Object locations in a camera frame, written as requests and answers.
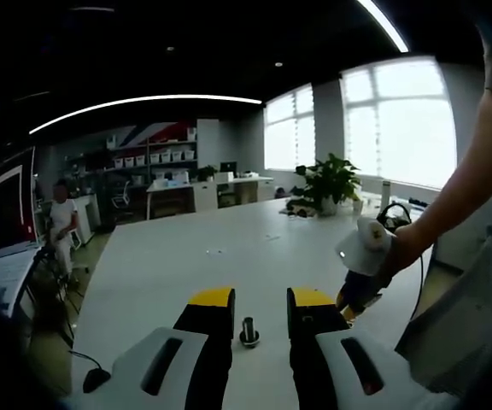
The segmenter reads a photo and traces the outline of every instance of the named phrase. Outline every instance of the white cylinder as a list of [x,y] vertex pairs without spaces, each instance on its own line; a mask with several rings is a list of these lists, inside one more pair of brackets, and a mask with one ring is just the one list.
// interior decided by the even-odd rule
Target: white cylinder
[[383,181],[383,191],[381,192],[381,210],[389,206],[390,203],[390,181]]

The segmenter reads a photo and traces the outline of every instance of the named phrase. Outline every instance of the conference table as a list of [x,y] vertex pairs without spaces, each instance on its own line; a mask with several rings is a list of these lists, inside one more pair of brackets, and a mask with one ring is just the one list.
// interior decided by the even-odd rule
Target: conference table
[[[284,206],[281,199],[117,226],[86,291],[74,350],[111,372],[114,360],[155,328],[173,327],[197,292],[231,286],[236,329],[223,408],[297,409],[286,289],[308,287],[334,296],[347,272],[335,247],[358,217],[351,208],[340,208],[335,217],[303,219],[280,214]],[[363,214],[376,212],[364,207]],[[430,258],[428,249],[425,270]],[[420,281],[416,261],[354,326],[393,349],[412,315]],[[247,316],[261,337],[254,349],[238,341]],[[88,360],[73,357],[78,403],[91,368]]]

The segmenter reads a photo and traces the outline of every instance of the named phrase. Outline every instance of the human hand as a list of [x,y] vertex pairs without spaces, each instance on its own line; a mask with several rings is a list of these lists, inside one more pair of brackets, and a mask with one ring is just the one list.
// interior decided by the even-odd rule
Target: human hand
[[379,275],[389,282],[399,271],[412,265],[431,245],[428,236],[414,223],[398,228],[394,234],[390,252],[379,270]]

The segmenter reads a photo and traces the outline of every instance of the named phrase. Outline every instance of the potted plant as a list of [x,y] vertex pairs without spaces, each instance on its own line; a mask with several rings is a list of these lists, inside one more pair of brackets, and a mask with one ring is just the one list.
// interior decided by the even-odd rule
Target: potted plant
[[313,208],[319,215],[329,216],[337,212],[337,204],[346,199],[358,200],[354,193],[360,180],[354,172],[358,168],[348,160],[328,155],[324,162],[316,160],[311,167],[303,165],[296,167],[296,174],[305,179],[305,187],[291,190],[298,198],[291,199],[287,209],[293,211],[295,207]]
[[198,180],[199,181],[213,181],[215,173],[218,172],[218,169],[212,165],[207,165],[202,168],[198,168]]

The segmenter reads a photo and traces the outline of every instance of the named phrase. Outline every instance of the small metal object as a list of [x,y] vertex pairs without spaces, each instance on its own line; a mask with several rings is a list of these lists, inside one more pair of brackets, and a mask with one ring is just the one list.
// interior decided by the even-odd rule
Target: small metal object
[[260,333],[254,328],[253,318],[244,318],[243,331],[240,332],[240,343],[245,348],[252,349],[260,342]]

